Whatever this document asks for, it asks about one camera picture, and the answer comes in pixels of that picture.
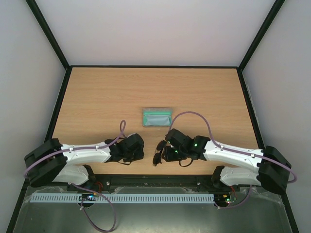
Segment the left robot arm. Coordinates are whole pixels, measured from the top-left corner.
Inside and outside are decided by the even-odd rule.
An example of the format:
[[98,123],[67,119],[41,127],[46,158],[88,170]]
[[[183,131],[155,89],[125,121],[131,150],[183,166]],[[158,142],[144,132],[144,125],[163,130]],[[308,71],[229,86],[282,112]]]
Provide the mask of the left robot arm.
[[107,139],[91,145],[61,144],[50,139],[24,158],[25,177],[31,187],[50,183],[73,183],[82,186],[94,181],[91,163],[123,162],[130,164],[144,157],[144,141],[137,134],[121,140]]

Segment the light blue cleaning cloth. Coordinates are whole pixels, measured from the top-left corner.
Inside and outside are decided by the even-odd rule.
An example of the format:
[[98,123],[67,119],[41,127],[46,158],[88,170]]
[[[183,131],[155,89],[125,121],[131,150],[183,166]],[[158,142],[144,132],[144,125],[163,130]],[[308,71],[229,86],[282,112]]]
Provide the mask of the light blue cleaning cloth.
[[145,115],[143,118],[143,125],[145,127],[167,127],[170,124],[170,115]]

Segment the grey glasses case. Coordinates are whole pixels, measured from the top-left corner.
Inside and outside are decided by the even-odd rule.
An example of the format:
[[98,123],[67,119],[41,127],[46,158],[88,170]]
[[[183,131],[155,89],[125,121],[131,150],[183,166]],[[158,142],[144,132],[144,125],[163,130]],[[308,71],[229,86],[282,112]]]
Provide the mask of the grey glasses case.
[[172,123],[172,108],[143,108],[142,125],[143,127],[169,127]]

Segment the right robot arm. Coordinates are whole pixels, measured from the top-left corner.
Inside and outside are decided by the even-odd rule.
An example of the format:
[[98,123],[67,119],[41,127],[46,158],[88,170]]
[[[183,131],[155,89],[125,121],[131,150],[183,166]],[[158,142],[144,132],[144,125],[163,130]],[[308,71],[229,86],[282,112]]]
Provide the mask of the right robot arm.
[[225,163],[217,166],[212,176],[212,185],[217,190],[234,185],[256,185],[274,194],[286,192],[292,166],[272,146],[263,150],[239,148],[206,136],[191,138],[177,129],[171,129],[165,140],[170,144],[164,154],[168,162],[190,158]]

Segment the black round sunglasses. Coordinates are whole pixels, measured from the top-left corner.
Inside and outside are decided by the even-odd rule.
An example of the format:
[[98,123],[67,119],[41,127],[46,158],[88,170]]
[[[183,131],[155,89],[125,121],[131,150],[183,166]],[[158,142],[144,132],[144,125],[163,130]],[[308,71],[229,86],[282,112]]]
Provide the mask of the black round sunglasses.
[[153,157],[153,166],[157,166],[158,164],[162,163],[162,159],[165,162],[168,162],[167,159],[167,146],[168,146],[168,141],[166,140],[161,140],[155,150],[155,154]]

